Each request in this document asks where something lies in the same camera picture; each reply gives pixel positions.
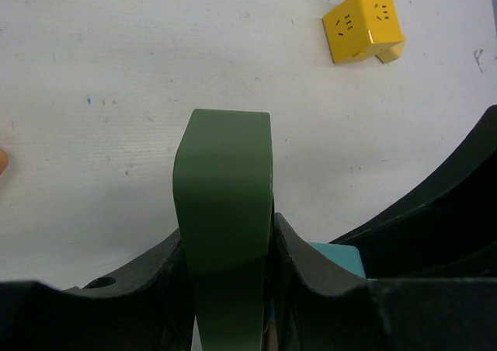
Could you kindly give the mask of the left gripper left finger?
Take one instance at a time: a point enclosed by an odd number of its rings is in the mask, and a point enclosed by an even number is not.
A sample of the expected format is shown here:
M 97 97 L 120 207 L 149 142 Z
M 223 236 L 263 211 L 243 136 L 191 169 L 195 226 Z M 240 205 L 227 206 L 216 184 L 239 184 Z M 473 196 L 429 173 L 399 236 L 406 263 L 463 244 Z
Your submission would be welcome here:
M 189 350 L 193 323 L 178 231 L 83 288 L 1 284 L 3 350 Z

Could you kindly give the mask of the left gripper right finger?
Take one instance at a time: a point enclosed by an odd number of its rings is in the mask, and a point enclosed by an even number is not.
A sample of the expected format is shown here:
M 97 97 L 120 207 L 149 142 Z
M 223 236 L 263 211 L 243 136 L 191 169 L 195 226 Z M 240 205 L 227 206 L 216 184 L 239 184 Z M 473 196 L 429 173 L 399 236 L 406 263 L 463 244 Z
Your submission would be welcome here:
M 492 278 L 368 280 L 274 218 L 271 285 L 281 350 L 494 350 Z

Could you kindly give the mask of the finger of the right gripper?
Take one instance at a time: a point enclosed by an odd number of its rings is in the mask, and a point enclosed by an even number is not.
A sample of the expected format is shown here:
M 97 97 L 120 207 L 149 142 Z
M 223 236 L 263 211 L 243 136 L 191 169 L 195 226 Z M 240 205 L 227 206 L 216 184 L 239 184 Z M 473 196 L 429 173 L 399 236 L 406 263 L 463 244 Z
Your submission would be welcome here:
M 357 247 L 368 277 L 494 277 L 495 106 L 416 188 L 334 243 Z

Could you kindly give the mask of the blue plug adapter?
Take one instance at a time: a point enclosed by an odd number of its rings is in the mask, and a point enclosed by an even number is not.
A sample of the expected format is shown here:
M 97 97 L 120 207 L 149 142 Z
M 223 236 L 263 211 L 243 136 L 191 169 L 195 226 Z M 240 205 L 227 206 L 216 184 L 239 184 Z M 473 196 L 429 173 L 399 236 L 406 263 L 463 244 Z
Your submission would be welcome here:
M 356 276 L 367 277 L 357 247 L 321 242 L 308 242 L 308 244 L 327 260 L 337 264 L 341 268 Z

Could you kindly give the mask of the green power strip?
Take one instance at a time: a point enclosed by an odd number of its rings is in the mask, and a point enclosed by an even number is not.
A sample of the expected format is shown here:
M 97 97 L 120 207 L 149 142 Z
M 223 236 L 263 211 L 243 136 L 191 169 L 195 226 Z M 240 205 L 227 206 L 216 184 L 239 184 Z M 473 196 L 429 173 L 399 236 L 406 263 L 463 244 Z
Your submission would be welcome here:
M 260 350 L 273 221 L 270 116 L 195 109 L 172 189 L 205 350 Z

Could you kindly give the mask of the orange power strip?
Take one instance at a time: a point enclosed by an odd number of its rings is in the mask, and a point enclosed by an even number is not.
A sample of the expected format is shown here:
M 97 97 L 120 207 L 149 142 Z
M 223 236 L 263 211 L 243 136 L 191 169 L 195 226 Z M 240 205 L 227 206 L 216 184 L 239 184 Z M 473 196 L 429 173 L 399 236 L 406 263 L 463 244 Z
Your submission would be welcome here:
M 0 175 L 7 169 L 9 165 L 9 155 L 8 153 L 0 149 Z

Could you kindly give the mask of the yellow cube socket adapter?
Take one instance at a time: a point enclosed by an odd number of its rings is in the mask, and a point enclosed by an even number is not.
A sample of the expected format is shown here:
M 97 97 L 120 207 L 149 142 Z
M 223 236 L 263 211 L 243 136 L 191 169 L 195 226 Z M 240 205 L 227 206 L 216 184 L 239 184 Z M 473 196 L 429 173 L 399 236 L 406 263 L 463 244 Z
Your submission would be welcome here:
M 334 64 L 371 57 L 387 64 L 405 47 L 394 0 L 345 0 L 322 17 Z

